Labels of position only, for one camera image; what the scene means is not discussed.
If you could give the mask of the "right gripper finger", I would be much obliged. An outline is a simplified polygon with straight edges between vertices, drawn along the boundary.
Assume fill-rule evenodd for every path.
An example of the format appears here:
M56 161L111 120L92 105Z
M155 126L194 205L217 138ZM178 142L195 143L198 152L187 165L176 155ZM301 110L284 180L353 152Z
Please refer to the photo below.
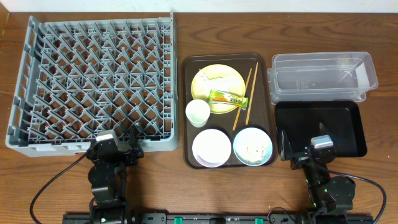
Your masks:
M292 159L292 148L290 146L287 134L284 130L281 131L280 135L280 155L282 161L289 161Z
M331 140L338 140L338 138L327 128L323 123L319 123L319 130L323 135L327 135Z

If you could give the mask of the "rice food waste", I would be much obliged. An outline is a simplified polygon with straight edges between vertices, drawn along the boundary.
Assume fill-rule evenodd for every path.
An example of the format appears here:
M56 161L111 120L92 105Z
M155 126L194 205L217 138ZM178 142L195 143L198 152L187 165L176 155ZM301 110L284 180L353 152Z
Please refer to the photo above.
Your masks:
M258 164L265 157L266 147L260 140L246 140L241 144L240 156L248 163Z

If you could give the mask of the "light blue bowl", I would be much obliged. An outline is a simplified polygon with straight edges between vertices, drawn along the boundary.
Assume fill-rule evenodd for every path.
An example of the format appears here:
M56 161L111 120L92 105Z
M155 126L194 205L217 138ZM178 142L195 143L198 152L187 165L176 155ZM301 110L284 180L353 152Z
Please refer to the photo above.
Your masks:
M248 163L247 161L245 161L241 156L240 156L240 148L241 148L241 144L246 141L246 140L260 140L266 147L266 153L265 153L265 157L263 158L263 160L258 163L258 164L252 164L252 163ZM273 153L273 145L272 145L272 141L271 138L269 137L269 135L259 129L259 128L245 128L242 129L234 138L233 141L233 150L234 153L236 155L236 157L243 163L246 164L247 166L262 166L265 163L269 162L271 157L272 157L272 153Z

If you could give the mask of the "white paper cup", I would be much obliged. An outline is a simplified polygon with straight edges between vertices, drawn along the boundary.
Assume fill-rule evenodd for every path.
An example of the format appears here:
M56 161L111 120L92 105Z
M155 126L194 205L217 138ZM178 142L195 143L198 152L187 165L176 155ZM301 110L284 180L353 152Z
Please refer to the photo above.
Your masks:
M204 100L192 100L185 108L189 122L196 128L204 127L210 117L210 106Z

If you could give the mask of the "white pink bowl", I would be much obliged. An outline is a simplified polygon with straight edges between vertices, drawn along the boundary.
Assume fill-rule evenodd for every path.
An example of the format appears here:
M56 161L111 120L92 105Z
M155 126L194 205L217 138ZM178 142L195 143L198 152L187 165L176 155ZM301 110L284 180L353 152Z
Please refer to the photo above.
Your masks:
M222 166L231 155L229 137L218 129L206 129L193 140L192 153L195 160L204 167Z

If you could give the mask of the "white paper napkin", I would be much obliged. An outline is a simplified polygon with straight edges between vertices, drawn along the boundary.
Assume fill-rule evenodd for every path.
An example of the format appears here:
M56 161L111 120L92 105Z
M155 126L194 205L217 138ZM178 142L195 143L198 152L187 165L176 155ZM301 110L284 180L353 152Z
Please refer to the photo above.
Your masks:
M229 92L235 95L242 95L246 90L241 75L235 72L216 74L209 77L203 70L200 70L194 77L191 86L193 95L208 95L211 90Z

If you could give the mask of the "green orange snack wrapper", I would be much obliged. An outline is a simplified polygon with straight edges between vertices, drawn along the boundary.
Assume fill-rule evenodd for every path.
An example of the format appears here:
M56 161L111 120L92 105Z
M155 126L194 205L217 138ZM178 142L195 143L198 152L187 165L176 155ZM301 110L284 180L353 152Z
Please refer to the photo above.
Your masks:
M207 102L233 105L246 110L249 98L234 95L225 91L211 90Z

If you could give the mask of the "yellow plate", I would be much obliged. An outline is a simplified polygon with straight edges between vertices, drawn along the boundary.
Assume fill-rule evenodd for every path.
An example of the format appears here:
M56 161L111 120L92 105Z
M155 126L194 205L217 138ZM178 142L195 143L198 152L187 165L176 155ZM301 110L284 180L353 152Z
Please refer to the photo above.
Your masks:
M229 113L236 108L245 110L249 103L243 77L223 64L200 68L193 77L191 94L194 100L206 101L214 114Z

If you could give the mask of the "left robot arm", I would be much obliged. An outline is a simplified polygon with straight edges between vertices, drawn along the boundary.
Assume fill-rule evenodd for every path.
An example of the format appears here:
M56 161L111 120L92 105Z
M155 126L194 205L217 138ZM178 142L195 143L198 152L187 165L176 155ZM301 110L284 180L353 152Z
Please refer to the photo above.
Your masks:
M144 157L135 129L130 129L127 141L120 141L113 130L100 132L90 142L86 157L94 164L88 173L93 194L89 222L137 222L126 199L127 168Z

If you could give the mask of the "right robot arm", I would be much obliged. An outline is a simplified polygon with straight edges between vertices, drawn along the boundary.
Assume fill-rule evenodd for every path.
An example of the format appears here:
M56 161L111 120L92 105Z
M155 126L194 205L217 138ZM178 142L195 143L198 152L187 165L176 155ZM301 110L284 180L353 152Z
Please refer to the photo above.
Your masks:
M311 138L310 145L299 152L293 151L287 133L284 130L280 133L281 159L289 161L292 170L303 169L315 207L304 215L297 215L294 222L348 223L346 212L353 209L356 184L349 177L330 176L326 165L337 157L338 145L323 123L319 124L319 129L322 135Z

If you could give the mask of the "black waste tray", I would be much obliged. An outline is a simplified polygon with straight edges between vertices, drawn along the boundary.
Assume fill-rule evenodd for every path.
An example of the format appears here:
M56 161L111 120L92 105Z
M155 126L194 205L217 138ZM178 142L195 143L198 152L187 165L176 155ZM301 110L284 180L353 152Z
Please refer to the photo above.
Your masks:
M310 145L320 136L323 123L338 138L337 157L363 157L368 149L359 106L353 101L283 101L275 106L278 151L284 130L294 152Z

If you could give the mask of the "clear plastic bin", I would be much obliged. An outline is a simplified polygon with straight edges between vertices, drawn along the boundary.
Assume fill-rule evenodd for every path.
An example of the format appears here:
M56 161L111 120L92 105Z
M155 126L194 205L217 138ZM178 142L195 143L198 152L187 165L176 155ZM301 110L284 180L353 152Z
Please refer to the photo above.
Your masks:
M267 78L273 105L282 101L361 102L379 85L367 52L277 54Z

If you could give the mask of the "brown serving tray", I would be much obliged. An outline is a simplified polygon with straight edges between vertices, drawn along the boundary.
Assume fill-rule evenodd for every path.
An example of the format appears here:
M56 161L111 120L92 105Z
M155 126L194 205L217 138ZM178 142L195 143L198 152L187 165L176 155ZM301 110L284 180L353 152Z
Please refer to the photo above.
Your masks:
M182 62L183 107L186 107L186 105L193 100L191 84L196 73L199 69L213 64L224 64L230 66L237 70L244 79L257 73L249 122L248 124L245 124L246 112L242 111L240 112L236 129L233 129L234 120L237 115L236 109L225 114L211 114L208 122L202 128L193 127L188 119L184 117L183 156L185 162L193 169L206 168L196 161L192 152L193 140L202 130L209 128L218 129L224 132L230 140L233 140L240 130L252 127L259 128L269 135L272 141L272 154L271 158L265 163L265 165L271 165L278 157L274 112L267 84L266 63L259 54L197 55L187 57Z

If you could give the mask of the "grey plastic dish rack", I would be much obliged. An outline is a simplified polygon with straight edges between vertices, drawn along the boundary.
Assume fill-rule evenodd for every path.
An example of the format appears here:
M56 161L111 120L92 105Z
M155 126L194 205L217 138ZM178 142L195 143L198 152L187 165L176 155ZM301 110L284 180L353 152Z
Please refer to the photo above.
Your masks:
M29 157L85 152L99 133L135 132L146 152L178 147L173 16L27 26L6 146Z

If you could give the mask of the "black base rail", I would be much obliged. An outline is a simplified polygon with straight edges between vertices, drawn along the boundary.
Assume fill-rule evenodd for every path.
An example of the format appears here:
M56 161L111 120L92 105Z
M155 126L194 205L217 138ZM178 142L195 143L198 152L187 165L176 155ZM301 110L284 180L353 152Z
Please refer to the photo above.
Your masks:
M144 213L132 219L137 224L289 224L311 223L304 214L272 213L270 215L167 215ZM370 224L371 216L319 215L314 223Z

